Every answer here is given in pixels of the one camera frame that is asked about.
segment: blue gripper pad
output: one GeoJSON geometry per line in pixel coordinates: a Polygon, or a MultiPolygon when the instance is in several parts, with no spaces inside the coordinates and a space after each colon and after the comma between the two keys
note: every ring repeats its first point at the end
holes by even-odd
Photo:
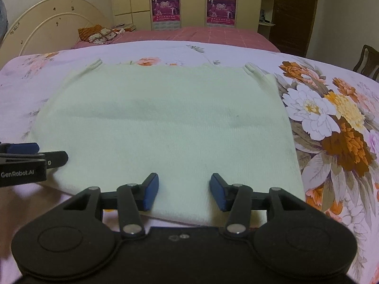
{"type": "Polygon", "coordinates": [[[10,144],[6,150],[7,154],[18,155],[35,155],[38,152],[39,146],[37,143],[10,144]]]}
{"type": "Polygon", "coordinates": [[[157,196],[158,189],[159,189],[159,177],[158,174],[155,174],[153,179],[151,181],[145,181],[143,183],[144,186],[146,186],[145,189],[145,196],[143,198],[143,209],[144,211],[148,211],[153,206],[155,197],[157,196]]]}
{"type": "Polygon", "coordinates": [[[210,190],[215,199],[218,208],[221,211],[226,210],[226,199],[225,199],[225,191],[219,181],[216,179],[215,175],[212,175],[211,180],[209,182],[210,190]]]}

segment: flower print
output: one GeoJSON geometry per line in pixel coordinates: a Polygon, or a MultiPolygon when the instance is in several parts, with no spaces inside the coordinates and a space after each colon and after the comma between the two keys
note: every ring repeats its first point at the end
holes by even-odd
{"type": "Polygon", "coordinates": [[[195,50],[198,53],[205,53],[204,48],[201,48],[201,47],[198,47],[198,46],[192,46],[190,44],[188,44],[187,47],[195,50]]]}
{"type": "Polygon", "coordinates": [[[38,54],[31,58],[27,58],[22,66],[28,67],[28,71],[25,73],[24,78],[28,78],[31,75],[38,74],[41,69],[43,69],[49,62],[54,61],[54,56],[58,55],[59,52],[38,54]]]}
{"type": "MultiPolygon", "coordinates": [[[[306,192],[307,204],[321,211],[321,206],[323,202],[323,191],[324,191],[324,184],[317,187],[316,189],[308,190],[306,192]]],[[[325,211],[325,214],[331,218],[334,218],[338,222],[341,222],[342,219],[338,215],[342,212],[342,207],[343,207],[342,202],[337,203],[334,200],[332,206],[327,211],[325,211]]]]}
{"type": "Polygon", "coordinates": [[[363,125],[365,122],[364,115],[359,111],[357,105],[348,97],[329,92],[329,94],[325,95],[325,98],[335,106],[338,119],[343,116],[356,131],[362,133],[365,130],[363,125]]]}
{"type": "Polygon", "coordinates": [[[374,91],[372,91],[366,84],[359,82],[357,83],[357,86],[362,89],[363,93],[368,98],[372,98],[375,101],[379,101],[379,96],[374,91]]]}
{"type": "Polygon", "coordinates": [[[331,118],[337,113],[335,107],[305,84],[299,84],[296,90],[288,89],[288,94],[283,95],[283,102],[287,105],[289,117],[301,121],[312,140],[321,141],[331,136],[333,131],[340,132],[338,124],[331,118]]]}
{"type": "Polygon", "coordinates": [[[325,83],[326,81],[319,77],[319,75],[307,68],[300,66],[296,62],[283,62],[281,66],[279,66],[284,71],[284,76],[292,79],[296,79],[303,83],[308,83],[316,87],[314,80],[317,80],[321,83],[325,83]]]}
{"type": "Polygon", "coordinates": [[[136,62],[136,64],[141,66],[153,66],[161,61],[160,58],[141,58],[136,62]]]}
{"type": "Polygon", "coordinates": [[[355,103],[358,103],[357,91],[355,87],[340,78],[334,78],[333,84],[338,87],[338,91],[345,96],[349,96],[355,103]]]}
{"type": "Polygon", "coordinates": [[[329,155],[337,157],[337,164],[345,171],[355,170],[360,177],[369,172],[373,158],[368,151],[363,135],[356,131],[348,121],[341,117],[337,120],[340,133],[333,132],[331,136],[321,141],[321,146],[329,155]]]}
{"type": "Polygon", "coordinates": [[[351,265],[349,275],[359,283],[361,281],[362,271],[364,270],[363,264],[367,262],[364,250],[367,241],[367,229],[363,221],[365,218],[365,210],[361,203],[355,206],[353,201],[347,197],[343,200],[343,207],[339,215],[342,219],[342,224],[354,234],[358,246],[357,256],[351,265]]]}
{"type": "Polygon", "coordinates": [[[323,202],[323,190],[324,190],[324,184],[317,187],[316,189],[310,189],[306,192],[306,202],[318,209],[321,210],[321,204],[323,202]]]}
{"type": "Polygon", "coordinates": [[[379,202],[379,184],[376,182],[375,184],[375,189],[378,190],[376,192],[376,200],[379,202]]]}
{"type": "Polygon", "coordinates": [[[373,129],[368,136],[368,145],[370,146],[370,152],[376,154],[376,157],[379,158],[379,133],[373,129]]]}
{"type": "Polygon", "coordinates": [[[374,276],[372,277],[370,284],[378,284],[378,283],[379,283],[379,264],[376,267],[374,276]]]}

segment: wooden chair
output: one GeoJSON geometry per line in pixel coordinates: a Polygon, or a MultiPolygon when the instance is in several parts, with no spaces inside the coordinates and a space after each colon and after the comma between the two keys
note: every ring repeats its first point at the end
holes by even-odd
{"type": "Polygon", "coordinates": [[[373,47],[364,45],[361,58],[358,64],[354,67],[353,71],[376,81],[379,75],[379,52],[377,52],[373,47]]]}

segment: orange flower print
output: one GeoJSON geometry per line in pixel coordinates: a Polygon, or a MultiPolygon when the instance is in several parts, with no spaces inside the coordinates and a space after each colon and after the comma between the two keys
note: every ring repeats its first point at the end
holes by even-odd
{"type": "Polygon", "coordinates": [[[316,189],[308,190],[306,193],[306,202],[317,210],[321,210],[321,204],[323,202],[323,189],[324,184],[316,189]]]}
{"type": "MultiPolygon", "coordinates": [[[[323,203],[323,190],[324,190],[324,184],[317,187],[316,189],[311,189],[306,192],[306,202],[313,208],[316,208],[317,210],[321,211],[322,203],[323,203]]],[[[342,222],[341,217],[338,215],[342,212],[342,202],[336,202],[334,200],[332,206],[325,212],[325,214],[332,219],[342,222]]]]}
{"type": "Polygon", "coordinates": [[[153,66],[161,61],[160,58],[141,58],[136,62],[136,64],[141,66],[153,66]]]}
{"type": "Polygon", "coordinates": [[[356,131],[344,117],[336,120],[341,132],[332,132],[321,141],[321,146],[329,155],[337,156],[337,164],[345,171],[355,170],[360,177],[368,172],[373,158],[363,135],[356,131]]]}
{"type": "Polygon", "coordinates": [[[374,184],[375,184],[375,189],[378,190],[378,192],[376,193],[376,199],[379,202],[379,184],[377,182],[374,184]]]}
{"type": "Polygon", "coordinates": [[[371,279],[370,284],[378,284],[379,283],[379,264],[378,267],[375,270],[374,276],[371,279]]]}
{"type": "Polygon", "coordinates": [[[285,77],[292,78],[303,83],[308,83],[315,87],[316,84],[314,83],[314,80],[325,83],[325,80],[320,78],[316,72],[310,70],[309,68],[300,66],[296,62],[283,62],[283,64],[279,67],[284,71],[285,77]]]}
{"type": "Polygon", "coordinates": [[[349,96],[355,103],[358,103],[357,91],[355,87],[340,78],[334,78],[333,84],[338,87],[338,91],[345,96],[349,96]]]}

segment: white peony print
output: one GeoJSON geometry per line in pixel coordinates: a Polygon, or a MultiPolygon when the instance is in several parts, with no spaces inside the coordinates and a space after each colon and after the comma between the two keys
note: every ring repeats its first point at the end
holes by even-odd
{"type": "Polygon", "coordinates": [[[352,200],[347,197],[344,198],[342,204],[344,208],[339,217],[341,222],[352,231],[358,245],[358,253],[351,264],[348,275],[359,283],[364,270],[364,264],[367,263],[367,259],[365,258],[365,246],[367,242],[367,229],[364,224],[365,211],[361,203],[355,206],[352,200]]]}
{"type": "Polygon", "coordinates": [[[299,84],[296,90],[288,89],[288,94],[283,95],[283,102],[287,105],[289,118],[301,121],[312,140],[321,141],[331,136],[332,131],[341,131],[330,117],[337,114],[333,104],[305,84],[299,84]]]}

